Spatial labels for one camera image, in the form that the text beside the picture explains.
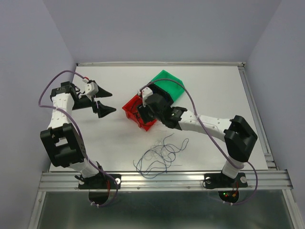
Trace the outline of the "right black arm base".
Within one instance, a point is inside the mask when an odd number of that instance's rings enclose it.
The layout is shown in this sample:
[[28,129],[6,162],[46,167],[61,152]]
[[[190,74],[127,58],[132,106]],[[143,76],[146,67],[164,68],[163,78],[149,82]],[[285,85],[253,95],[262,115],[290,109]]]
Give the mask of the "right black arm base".
[[205,189],[219,189],[218,196],[222,202],[234,205],[239,199],[239,189],[248,187],[245,173],[238,173],[230,178],[223,173],[207,173],[202,185]]

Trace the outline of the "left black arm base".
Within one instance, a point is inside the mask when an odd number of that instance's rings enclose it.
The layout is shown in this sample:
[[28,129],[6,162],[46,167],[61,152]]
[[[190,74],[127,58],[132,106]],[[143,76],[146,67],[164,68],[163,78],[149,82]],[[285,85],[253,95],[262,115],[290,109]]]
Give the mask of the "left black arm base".
[[103,175],[98,173],[88,178],[84,178],[82,175],[75,175],[74,177],[78,180],[78,189],[88,190],[90,204],[97,208],[111,204],[121,188],[121,174]]

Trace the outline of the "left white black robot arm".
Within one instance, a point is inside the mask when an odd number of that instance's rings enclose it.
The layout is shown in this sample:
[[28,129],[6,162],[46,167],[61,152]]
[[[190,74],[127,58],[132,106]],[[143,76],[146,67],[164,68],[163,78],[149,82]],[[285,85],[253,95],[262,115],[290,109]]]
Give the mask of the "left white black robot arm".
[[85,81],[82,95],[77,89],[71,82],[63,82],[60,87],[52,89],[51,121],[47,129],[41,131],[40,138],[53,166],[71,168],[79,172],[82,179],[90,178],[94,187],[101,188],[106,183],[106,176],[100,172],[99,163],[92,162],[87,156],[83,137],[71,114],[73,110],[90,107],[103,118],[116,109],[98,101],[98,98],[111,97],[112,93],[95,81]]

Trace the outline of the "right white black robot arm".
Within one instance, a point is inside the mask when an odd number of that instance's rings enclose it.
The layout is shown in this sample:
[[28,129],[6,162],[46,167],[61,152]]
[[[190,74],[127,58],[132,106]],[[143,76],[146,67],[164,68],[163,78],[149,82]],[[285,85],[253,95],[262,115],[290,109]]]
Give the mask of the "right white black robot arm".
[[142,104],[137,110],[144,123],[157,119],[167,128],[193,131],[208,135],[212,141],[217,138],[225,142],[227,153],[223,150],[221,152],[226,163],[219,180],[224,186],[230,186],[236,181],[258,139],[255,131],[242,116],[221,119],[198,115],[186,108],[172,106],[171,102],[157,93],[142,95],[141,99]]

